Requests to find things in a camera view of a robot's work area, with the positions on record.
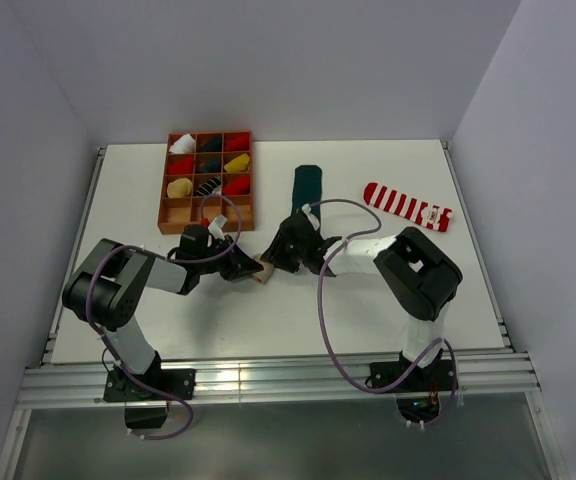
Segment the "beige red sock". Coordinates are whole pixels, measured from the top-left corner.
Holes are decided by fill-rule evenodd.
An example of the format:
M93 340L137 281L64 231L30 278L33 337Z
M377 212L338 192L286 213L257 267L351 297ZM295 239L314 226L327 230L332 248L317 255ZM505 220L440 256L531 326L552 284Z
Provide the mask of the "beige red sock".
M274 272L274 265L261 259L260 254L253 256L253 259L262 266L260 271L254 272L252 277L260 284L265 284Z

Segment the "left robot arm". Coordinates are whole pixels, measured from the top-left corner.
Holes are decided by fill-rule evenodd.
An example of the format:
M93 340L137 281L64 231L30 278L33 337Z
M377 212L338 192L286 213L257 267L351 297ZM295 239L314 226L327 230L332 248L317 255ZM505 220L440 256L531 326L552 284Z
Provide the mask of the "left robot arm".
M263 270L218 227L187 226L167 257L104 238L70 276L62 303L101 337L127 388L151 399L164 388L165 377L161 357L136 319L143 292L187 295L204 275L233 282Z

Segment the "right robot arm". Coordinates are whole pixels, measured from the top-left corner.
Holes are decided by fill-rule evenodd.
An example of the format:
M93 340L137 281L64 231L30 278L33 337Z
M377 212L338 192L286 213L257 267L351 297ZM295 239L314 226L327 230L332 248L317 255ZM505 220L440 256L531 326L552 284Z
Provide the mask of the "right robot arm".
M403 383L420 390L436 374L446 309L463 280L459 267L421 230L407 227L382 238L324 238L319 220L302 207L281 222L261 260L295 273L379 275L408 315L401 357Z

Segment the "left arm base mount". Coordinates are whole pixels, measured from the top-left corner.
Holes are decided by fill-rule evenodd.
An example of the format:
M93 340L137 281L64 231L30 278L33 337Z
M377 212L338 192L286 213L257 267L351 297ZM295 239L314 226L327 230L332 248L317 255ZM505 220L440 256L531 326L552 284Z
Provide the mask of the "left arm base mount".
M193 398L196 370L164 369L152 376L127 375L114 367L107 373L103 401L124 405L124 423L133 432L149 433L167 420L170 404Z

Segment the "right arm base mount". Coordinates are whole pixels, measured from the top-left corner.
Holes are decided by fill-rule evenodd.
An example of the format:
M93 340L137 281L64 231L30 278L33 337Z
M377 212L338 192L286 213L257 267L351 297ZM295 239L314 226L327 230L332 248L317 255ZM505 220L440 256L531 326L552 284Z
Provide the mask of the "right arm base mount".
M403 355L396 361L372 362L369 376L364 385L382 388L394 382L411 365ZM441 413L441 393L449 393L453 399L459 383L451 360L442 360L438 355L427 367L416 366L397 387L390 390L395 394L417 394L417 397L397 399L400 415L412 423L420 424L435 420Z

